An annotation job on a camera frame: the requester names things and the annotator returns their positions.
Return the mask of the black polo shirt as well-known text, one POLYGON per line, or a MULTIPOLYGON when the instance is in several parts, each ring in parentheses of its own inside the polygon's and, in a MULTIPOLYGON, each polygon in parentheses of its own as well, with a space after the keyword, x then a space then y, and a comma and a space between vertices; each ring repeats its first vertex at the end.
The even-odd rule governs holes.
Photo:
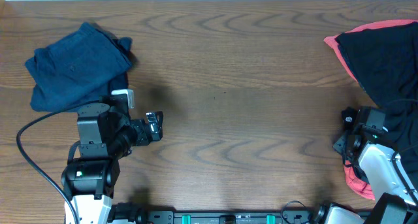
POLYGON ((359 85, 385 111, 386 138, 417 183, 417 23, 342 33, 336 42, 359 85))

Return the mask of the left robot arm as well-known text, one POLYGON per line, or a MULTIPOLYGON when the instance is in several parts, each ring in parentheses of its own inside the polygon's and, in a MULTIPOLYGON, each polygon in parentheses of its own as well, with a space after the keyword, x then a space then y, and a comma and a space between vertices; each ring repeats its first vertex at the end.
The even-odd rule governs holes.
POLYGON ((133 92, 122 89, 79 108, 80 139, 72 145, 61 176, 70 201, 65 205, 66 224, 147 223, 142 208, 112 202, 119 160, 133 146, 147 146, 163 137, 163 113, 148 112, 145 119, 133 120, 129 115, 133 107, 133 92))

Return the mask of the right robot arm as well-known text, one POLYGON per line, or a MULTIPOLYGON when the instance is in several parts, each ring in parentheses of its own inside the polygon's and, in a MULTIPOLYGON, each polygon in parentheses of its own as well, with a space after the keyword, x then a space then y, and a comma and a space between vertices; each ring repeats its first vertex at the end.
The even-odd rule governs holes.
POLYGON ((334 145, 349 168, 358 171, 371 186, 377 200, 367 212, 355 212, 340 204, 319 207, 311 223, 417 223, 417 186, 413 184, 401 163, 395 145, 384 139, 385 113, 363 106, 351 121, 352 130, 334 145))

